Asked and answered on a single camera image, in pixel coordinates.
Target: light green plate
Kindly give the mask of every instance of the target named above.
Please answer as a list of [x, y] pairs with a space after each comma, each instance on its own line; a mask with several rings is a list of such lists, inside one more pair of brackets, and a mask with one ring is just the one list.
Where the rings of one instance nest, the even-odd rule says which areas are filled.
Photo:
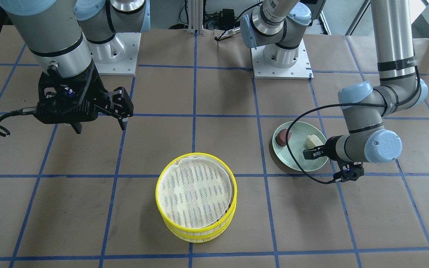
[[[292, 121], [285, 122], [284, 124], [279, 126], [276, 131], [274, 131], [274, 135], [272, 138], [273, 149], [276, 153], [276, 156], [279, 158], [279, 160], [281, 160], [282, 163], [284, 163], [291, 169], [300, 171], [299, 166], [292, 159], [292, 156], [289, 153], [287, 146], [281, 147], [276, 142], [277, 134], [281, 130], [288, 128], [291, 123]], [[289, 139], [289, 147], [291, 148], [292, 154], [296, 157], [296, 160], [298, 160], [299, 164], [305, 171], [315, 171], [317, 169], [320, 169], [322, 166], [325, 165], [325, 163], [327, 163], [327, 156], [320, 157], [315, 160], [305, 160], [304, 155], [302, 154], [302, 151], [308, 149], [307, 146], [305, 146], [305, 139], [307, 139], [308, 135], [317, 135], [317, 137], [319, 137], [319, 139], [325, 144], [327, 139], [322, 134], [322, 132], [319, 131], [319, 129], [317, 129], [311, 124], [307, 124], [306, 122], [297, 121], [291, 128], [291, 133], [292, 135], [291, 139]]]

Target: mesh cloth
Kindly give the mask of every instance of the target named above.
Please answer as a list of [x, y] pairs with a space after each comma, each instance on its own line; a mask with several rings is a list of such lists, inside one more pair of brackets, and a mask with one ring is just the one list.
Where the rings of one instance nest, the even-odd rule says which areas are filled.
[[179, 226], [200, 229], [228, 210], [232, 187], [228, 173], [214, 160], [187, 157], [170, 166], [158, 186], [158, 202]]

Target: yellow food item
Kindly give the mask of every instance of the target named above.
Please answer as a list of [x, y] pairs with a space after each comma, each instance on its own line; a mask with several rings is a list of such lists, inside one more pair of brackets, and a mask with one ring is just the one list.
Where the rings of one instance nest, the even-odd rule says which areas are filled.
[[305, 145], [308, 149], [312, 149], [323, 144], [324, 143], [316, 135], [309, 135], [307, 136], [307, 139], [305, 139]]

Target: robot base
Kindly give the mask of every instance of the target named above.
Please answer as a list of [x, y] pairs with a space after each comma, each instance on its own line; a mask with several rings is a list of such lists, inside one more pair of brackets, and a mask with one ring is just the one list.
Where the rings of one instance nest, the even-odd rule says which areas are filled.
[[254, 78], [307, 80], [314, 77], [304, 40], [299, 44], [298, 60], [291, 68], [277, 68], [266, 62], [263, 58], [263, 49], [264, 46], [251, 49]]
[[135, 75], [137, 66], [138, 50], [140, 48], [141, 33], [124, 32], [118, 33], [120, 39], [126, 45], [125, 58], [115, 63], [95, 62], [100, 75]]

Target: light blue joint cap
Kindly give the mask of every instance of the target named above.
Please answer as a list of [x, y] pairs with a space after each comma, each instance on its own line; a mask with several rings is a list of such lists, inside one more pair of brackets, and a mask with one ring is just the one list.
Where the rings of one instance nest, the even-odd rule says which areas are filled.
[[56, 0], [0, 0], [0, 6], [18, 16], [32, 16], [48, 10]]
[[308, 6], [298, 2], [287, 17], [300, 25], [308, 26], [310, 24], [312, 14]]
[[142, 29], [140, 32], [148, 32], [151, 27], [150, 22], [150, 0], [145, 0], [145, 18], [143, 19]]
[[417, 106], [420, 103], [422, 103], [426, 99], [426, 97], [428, 96], [428, 86], [426, 85], [426, 83], [421, 78], [420, 78], [420, 87], [421, 87], [420, 97], [419, 97], [418, 101], [412, 107]]
[[[343, 88], [337, 94], [339, 97], [339, 103], [357, 103], [368, 97], [373, 91], [372, 85], [369, 82], [360, 82], [355, 85], [351, 85]], [[348, 109], [351, 106], [342, 106], [342, 110]]]
[[243, 42], [246, 47], [257, 47], [254, 29], [252, 28], [249, 15], [247, 14], [241, 17], [241, 36], [243, 37]]
[[88, 20], [104, 8], [105, 0], [77, 0], [74, 6], [75, 18], [81, 22]]
[[400, 137], [390, 130], [380, 129], [372, 134], [365, 143], [365, 158], [370, 163], [390, 163], [401, 154]]

